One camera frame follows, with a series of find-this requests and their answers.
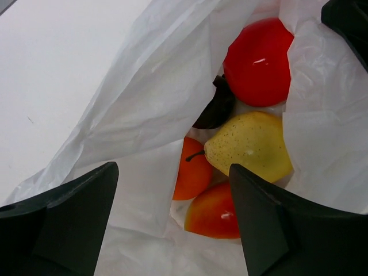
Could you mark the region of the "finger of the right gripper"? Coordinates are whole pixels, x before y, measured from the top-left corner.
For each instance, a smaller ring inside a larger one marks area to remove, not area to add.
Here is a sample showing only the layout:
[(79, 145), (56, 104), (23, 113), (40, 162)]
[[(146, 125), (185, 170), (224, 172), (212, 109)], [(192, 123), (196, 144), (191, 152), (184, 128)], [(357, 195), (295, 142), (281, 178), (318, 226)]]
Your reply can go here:
[(321, 22), (341, 36), (367, 69), (367, 0), (330, 0), (321, 8)]

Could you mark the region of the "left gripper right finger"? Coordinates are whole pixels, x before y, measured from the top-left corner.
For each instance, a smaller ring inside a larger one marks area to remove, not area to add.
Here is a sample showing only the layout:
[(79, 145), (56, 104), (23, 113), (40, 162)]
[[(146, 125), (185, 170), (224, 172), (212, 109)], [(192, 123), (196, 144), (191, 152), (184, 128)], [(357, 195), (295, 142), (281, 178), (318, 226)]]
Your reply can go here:
[(299, 197), (239, 164), (229, 171), (249, 275), (366, 275), (367, 216)]

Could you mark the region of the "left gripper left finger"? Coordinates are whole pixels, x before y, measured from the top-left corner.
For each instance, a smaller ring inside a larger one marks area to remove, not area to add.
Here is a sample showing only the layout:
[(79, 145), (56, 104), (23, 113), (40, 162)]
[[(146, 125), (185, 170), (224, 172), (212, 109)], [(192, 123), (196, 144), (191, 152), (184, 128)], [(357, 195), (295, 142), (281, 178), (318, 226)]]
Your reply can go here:
[(1, 275), (93, 275), (118, 175), (107, 162), (1, 207)]

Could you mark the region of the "white plastic bag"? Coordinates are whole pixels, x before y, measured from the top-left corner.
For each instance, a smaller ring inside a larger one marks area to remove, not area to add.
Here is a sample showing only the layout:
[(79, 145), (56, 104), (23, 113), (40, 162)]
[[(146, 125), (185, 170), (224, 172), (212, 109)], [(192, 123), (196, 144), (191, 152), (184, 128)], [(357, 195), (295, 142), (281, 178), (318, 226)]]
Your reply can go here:
[(93, 275), (249, 275), (241, 239), (187, 232), (170, 207), (183, 138), (213, 97), (227, 48), (249, 19), (277, 12), (294, 34), (282, 115), (294, 174), (283, 189), (367, 216), (367, 69), (321, 22), (327, 2), (145, 3), (69, 137), (6, 205), (115, 162), (117, 188)]

